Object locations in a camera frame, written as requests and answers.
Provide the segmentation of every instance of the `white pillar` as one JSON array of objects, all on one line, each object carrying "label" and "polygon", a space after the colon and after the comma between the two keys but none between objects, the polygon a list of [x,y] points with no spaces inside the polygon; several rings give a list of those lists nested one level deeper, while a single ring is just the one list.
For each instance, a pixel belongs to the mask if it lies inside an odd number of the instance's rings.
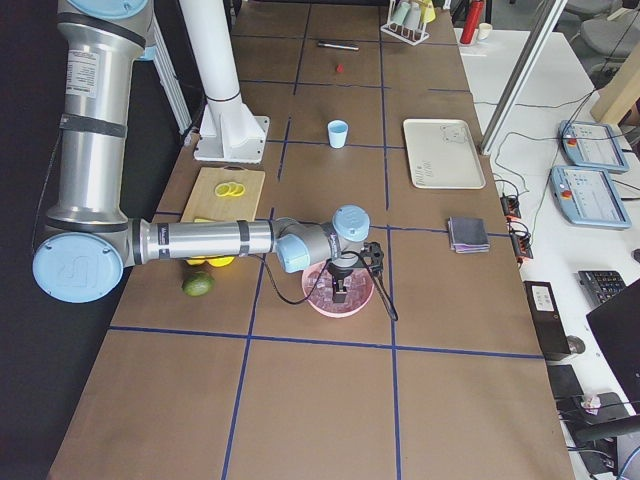
[{"label": "white pillar", "polygon": [[196,159],[260,162],[269,119],[242,103],[222,0],[180,0],[180,6],[207,95]]}]

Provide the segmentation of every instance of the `blue joint cap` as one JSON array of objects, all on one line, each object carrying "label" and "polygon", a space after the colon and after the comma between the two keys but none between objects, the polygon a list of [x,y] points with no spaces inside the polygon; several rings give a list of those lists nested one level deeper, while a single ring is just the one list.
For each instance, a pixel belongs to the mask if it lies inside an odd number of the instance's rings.
[{"label": "blue joint cap", "polygon": [[311,265],[309,249],[300,237],[292,234],[278,239],[276,254],[282,269],[287,273],[299,272]]},{"label": "blue joint cap", "polygon": [[88,233],[51,237],[33,259],[33,276],[40,288],[71,303],[104,297],[118,284],[122,271],[122,259],[113,246]]},{"label": "blue joint cap", "polygon": [[144,53],[136,58],[136,60],[140,62],[152,62],[153,60],[155,60],[157,53],[158,47],[155,45],[151,45],[150,47],[146,47],[144,49]]},{"label": "blue joint cap", "polygon": [[333,228],[350,242],[362,242],[369,235],[369,215],[357,205],[340,207],[333,215]]},{"label": "blue joint cap", "polygon": [[148,0],[67,0],[90,17],[102,20],[124,20],[142,11]]}]

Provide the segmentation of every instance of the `lemon slice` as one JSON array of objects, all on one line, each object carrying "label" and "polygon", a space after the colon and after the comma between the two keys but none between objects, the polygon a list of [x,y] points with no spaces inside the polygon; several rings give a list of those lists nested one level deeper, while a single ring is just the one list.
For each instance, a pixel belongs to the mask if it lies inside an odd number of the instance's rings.
[{"label": "lemon slice", "polygon": [[232,197],[241,197],[244,195],[244,192],[246,191],[244,185],[242,183],[235,183],[235,186],[236,188],[229,195]]},{"label": "lemon slice", "polygon": [[206,262],[206,260],[204,259],[204,257],[191,257],[191,258],[187,258],[187,263],[189,265],[202,265],[204,262]]},{"label": "lemon slice", "polygon": [[233,262],[233,259],[236,257],[216,257],[216,258],[210,258],[207,260],[207,263],[209,265],[211,265],[212,267],[226,267],[227,265],[229,265],[231,262]]},{"label": "lemon slice", "polygon": [[233,191],[233,185],[231,182],[219,183],[214,190],[216,197],[226,197]]}]

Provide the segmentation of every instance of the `lime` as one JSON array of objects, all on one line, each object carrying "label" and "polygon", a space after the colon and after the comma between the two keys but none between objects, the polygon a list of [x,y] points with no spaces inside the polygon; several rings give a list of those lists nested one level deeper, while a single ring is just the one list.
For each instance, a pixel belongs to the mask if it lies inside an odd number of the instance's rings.
[{"label": "lime", "polygon": [[199,297],[213,288],[214,280],[207,272],[195,272],[182,282],[182,291],[190,297]]}]

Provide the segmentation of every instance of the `cutting board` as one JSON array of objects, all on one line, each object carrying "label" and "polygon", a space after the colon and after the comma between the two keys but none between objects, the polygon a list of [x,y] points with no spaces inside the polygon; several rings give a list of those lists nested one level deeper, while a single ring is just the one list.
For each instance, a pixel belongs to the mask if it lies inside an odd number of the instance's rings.
[{"label": "cutting board", "polygon": [[[215,188],[224,182],[242,183],[244,195],[217,197]],[[214,221],[247,220],[256,218],[264,172],[239,167],[200,169],[191,196],[182,214],[181,222],[193,222],[196,218]]]}]

